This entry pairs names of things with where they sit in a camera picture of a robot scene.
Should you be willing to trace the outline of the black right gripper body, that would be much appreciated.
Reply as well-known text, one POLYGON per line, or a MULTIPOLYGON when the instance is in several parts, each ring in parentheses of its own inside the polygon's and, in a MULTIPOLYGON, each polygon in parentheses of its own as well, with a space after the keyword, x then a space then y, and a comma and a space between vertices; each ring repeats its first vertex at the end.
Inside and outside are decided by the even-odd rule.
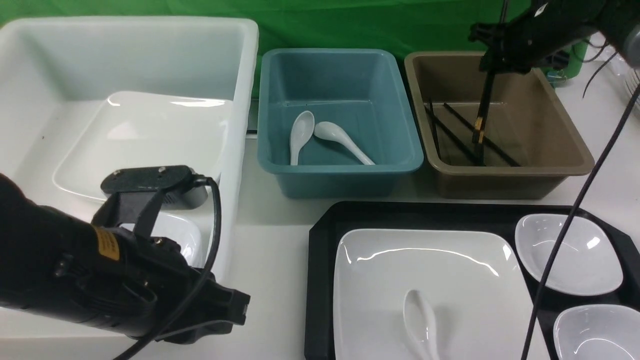
POLYGON ((512 20, 473 23, 471 43, 486 46, 479 69, 525 75, 533 68, 564 69, 570 46, 597 31, 606 0, 533 0, 512 20))

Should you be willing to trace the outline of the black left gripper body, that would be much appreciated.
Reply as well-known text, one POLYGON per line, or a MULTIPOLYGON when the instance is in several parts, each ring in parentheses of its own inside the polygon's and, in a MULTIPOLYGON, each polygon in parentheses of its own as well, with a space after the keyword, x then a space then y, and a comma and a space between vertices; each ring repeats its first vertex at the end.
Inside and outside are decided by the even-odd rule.
POLYGON ((72 223, 74 239, 61 255, 60 281, 74 322, 181 345, 245 324, 250 296, 218 284, 211 273, 217 227, 203 268, 187 264, 172 240, 167 244, 177 251, 176 264, 136 257, 135 246, 151 238, 163 198, 160 191, 115 193, 90 224, 72 223))

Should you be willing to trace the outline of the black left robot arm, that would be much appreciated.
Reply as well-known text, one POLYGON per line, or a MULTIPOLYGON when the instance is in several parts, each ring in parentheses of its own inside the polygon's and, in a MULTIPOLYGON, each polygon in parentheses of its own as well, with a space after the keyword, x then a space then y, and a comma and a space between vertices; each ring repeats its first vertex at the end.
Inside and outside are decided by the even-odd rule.
POLYGON ((2 175, 1 306, 180 345, 244 325, 248 294, 218 284, 209 264, 190 266, 175 240, 152 235, 160 210, 201 207, 206 187, 214 199, 210 263, 221 235, 220 191, 189 166, 114 171, 90 222, 35 203, 2 175))

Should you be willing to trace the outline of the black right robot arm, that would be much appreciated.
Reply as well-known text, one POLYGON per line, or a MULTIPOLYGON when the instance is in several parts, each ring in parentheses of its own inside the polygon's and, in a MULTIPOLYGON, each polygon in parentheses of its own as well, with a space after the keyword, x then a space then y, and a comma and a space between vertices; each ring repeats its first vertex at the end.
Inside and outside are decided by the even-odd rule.
POLYGON ((639 31, 637 0, 533 0, 508 22, 473 23, 468 39, 487 47, 480 71, 525 75, 533 68, 566 68, 569 47, 596 33, 637 69, 639 31))

